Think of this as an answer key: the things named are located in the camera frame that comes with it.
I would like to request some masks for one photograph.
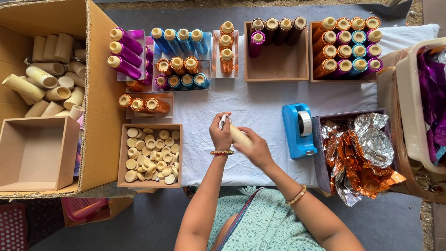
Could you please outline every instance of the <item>woman's right hand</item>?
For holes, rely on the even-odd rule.
[[[243,154],[245,154],[251,162],[265,171],[265,168],[275,165],[271,152],[269,152],[266,140],[256,134],[251,128],[237,127],[240,131],[245,132],[252,140],[252,148],[246,148],[239,143],[234,143],[233,146]]]

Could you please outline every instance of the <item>gray mat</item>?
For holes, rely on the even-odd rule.
[[[189,31],[201,29],[203,31],[218,30],[224,21],[231,21],[234,28],[243,33],[243,23],[254,18],[268,19],[274,17],[295,18],[305,17],[308,21],[320,21],[327,15],[334,18],[377,16],[381,19],[382,27],[394,25],[406,26],[406,15],[411,0],[394,7],[383,4],[351,4],[351,5],[307,5],[294,7],[233,7],[233,8],[200,8],[179,9],[151,9],[151,10],[106,10],[104,11],[119,27],[127,30],[144,29],[146,34],[155,27],[162,29],[181,29]]]
[[[420,199],[390,193],[375,200],[364,198],[349,208],[339,197],[313,194],[344,221],[366,250],[423,250]],[[64,228],[31,250],[171,251],[189,201],[182,189],[138,194],[134,205],[114,219]]]

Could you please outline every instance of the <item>box of round caps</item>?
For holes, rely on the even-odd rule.
[[[118,187],[179,188],[182,124],[123,124]]]

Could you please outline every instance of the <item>woman's hand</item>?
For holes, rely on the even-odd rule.
[[[246,148],[239,143],[234,143],[234,147],[245,154],[251,162],[258,168],[265,171],[265,168],[275,165],[271,152],[269,152],[266,140],[256,134],[251,128],[237,127],[240,131],[245,132],[252,140],[252,148]]]
[[[229,131],[229,121],[224,123],[223,130],[219,128],[219,122],[225,113],[231,115],[231,112],[217,114],[209,127],[209,134],[211,135],[216,151],[231,149],[232,137],[231,132]]]

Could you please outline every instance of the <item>woman's arm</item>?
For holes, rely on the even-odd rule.
[[[218,127],[223,114],[225,113],[217,114],[209,128],[216,150],[229,150],[232,142],[229,123],[225,123],[223,130]],[[226,161],[227,155],[216,155],[212,159],[200,187],[184,213],[177,242],[175,243],[175,251],[206,250],[212,224],[214,223]]]
[[[252,149],[234,144],[258,168],[276,184],[286,200],[292,200],[302,186],[274,163],[266,141],[250,128],[239,127],[253,141]],[[296,215],[313,235],[316,241],[328,251],[364,251],[359,240],[347,226],[320,200],[306,192],[300,200],[291,205]]]

